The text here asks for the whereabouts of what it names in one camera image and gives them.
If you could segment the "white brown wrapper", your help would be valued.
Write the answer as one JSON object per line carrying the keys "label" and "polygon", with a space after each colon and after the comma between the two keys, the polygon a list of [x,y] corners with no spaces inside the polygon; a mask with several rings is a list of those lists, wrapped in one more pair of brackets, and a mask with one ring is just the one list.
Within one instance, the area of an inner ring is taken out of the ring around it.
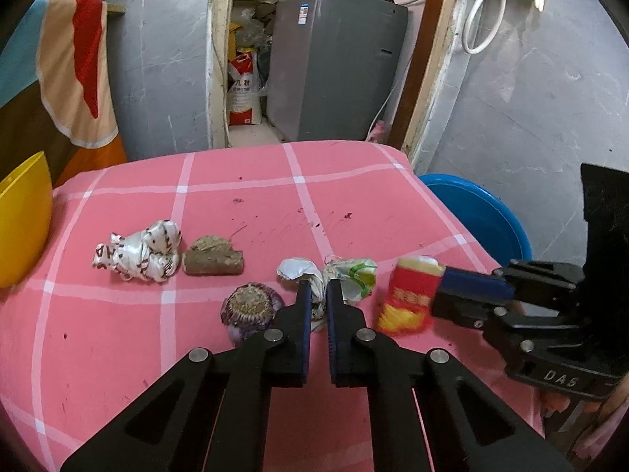
{"label": "white brown wrapper", "polygon": [[122,236],[112,232],[108,243],[96,246],[92,266],[109,269],[125,281],[139,279],[163,284],[180,266],[181,231],[169,219]]}

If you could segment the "teal orange red towel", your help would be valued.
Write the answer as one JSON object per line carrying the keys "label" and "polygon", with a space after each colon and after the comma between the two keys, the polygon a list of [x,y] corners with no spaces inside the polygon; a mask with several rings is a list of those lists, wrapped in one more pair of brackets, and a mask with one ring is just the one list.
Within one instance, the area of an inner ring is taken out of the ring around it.
{"label": "teal orange red towel", "polygon": [[32,84],[72,145],[98,149],[118,134],[110,92],[107,4],[35,0],[1,54],[1,105]]}

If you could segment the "grey refrigerator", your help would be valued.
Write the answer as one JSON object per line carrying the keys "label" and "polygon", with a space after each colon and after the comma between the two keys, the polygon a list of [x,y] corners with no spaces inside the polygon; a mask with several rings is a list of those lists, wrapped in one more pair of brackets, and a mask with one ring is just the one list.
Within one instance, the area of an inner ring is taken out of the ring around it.
{"label": "grey refrigerator", "polygon": [[289,142],[367,138],[394,86],[408,10],[392,0],[280,0],[267,113]]}

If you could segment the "red yellow snack packet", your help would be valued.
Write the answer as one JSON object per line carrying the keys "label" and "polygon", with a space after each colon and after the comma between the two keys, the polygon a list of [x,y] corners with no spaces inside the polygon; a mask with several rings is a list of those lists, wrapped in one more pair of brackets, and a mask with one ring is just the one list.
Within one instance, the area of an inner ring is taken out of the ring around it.
{"label": "red yellow snack packet", "polygon": [[379,309],[376,329],[391,337],[426,331],[431,325],[432,302],[445,270],[431,257],[400,258]]}

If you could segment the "red white rice sack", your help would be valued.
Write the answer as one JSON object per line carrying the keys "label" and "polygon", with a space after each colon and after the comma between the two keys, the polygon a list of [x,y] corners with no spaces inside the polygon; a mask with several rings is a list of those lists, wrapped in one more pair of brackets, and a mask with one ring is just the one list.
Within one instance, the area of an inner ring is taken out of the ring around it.
{"label": "red white rice sack", "polygon": [[228,64],[228,124],[259,125],[262,120],[257,52],[241,49]]}

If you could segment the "yellow plastic bowl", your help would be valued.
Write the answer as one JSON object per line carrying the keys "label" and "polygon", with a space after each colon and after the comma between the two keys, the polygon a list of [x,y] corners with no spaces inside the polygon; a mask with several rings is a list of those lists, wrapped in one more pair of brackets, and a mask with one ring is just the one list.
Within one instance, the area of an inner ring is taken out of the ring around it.
{"label": "yellow plastic bowl", "polygon": [[52,215],[45,152],[36,152],[1,181],[1,287],[19,284],[39,261]]}

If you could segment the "brown counter cabinet front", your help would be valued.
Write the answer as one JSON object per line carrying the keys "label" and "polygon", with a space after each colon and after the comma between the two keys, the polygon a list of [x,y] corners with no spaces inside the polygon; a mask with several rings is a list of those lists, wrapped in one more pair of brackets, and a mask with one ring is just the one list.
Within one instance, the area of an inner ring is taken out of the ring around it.
{"label": "brown counter cabinet front", "polygon": [[17,166],[40,151],[45,152],[55,188],[85,171],[127,162],[119,135],[98,149],[72,145],[69,138],[57,130],[42,105],[39,83],[35,81],[1,108],[1,178],[9,176]]}

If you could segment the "green white wrapper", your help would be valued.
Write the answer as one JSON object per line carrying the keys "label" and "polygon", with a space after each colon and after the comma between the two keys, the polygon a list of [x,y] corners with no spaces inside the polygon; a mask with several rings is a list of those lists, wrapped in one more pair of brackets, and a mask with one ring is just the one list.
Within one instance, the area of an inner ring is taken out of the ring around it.
{"label": "green white wrapper", "polygon": [[371,259],[333,259],[319,269],[308,259],[287,258],[277,266],[276,273],[283,281],[310,284],[313,295],[310,329],[320,331],[325,326],[325,292],[331,280],[340,281],[343,302],[355,306],[372,293],[376,270],[377,264]]}

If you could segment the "pink checked tablecloth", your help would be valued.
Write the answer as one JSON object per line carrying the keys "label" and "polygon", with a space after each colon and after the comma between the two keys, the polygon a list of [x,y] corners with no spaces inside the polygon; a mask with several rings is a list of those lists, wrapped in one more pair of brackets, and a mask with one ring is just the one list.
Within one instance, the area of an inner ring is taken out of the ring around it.
{"label": "pink checked tablecloth", "polygon": [[[95,269],[98,244],[159,219],[186,241],[223,236],[243,251],[237,277],[143,284]],[[49,471],[189,350],[230,346],[221,305],[300,257],[377,265],[368,320],[401,257],[425,254],[487,273],[496,263],[419,181],[402,152],[361,142],[217,149],[127,163],[68,180],[54,193],[39,264],[1,299],[1,403]]]}

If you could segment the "yellow sack by door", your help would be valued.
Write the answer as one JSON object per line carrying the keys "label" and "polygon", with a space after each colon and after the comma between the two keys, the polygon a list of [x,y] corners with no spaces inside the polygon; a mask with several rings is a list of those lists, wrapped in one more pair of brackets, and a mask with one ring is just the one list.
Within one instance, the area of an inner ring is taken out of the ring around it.
{"label": "yellow sack by door", "polygon": [[227,58],[229,62],[232,62],[237,57],[237,32],[242,28],[241,24],[231,22],[229,24],[228,32],[228,49]]}

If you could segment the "blue plastic bucket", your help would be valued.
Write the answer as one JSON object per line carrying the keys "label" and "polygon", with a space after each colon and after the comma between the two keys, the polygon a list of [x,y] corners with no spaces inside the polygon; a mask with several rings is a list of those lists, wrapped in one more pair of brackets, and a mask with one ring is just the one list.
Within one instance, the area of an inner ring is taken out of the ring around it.
{"label": "blue plastic bucket", "polygon": [[419,179],[501,266],[512,259],[533,259],[524,226],[505,203],[481,185],[449,174],[425,174]]}

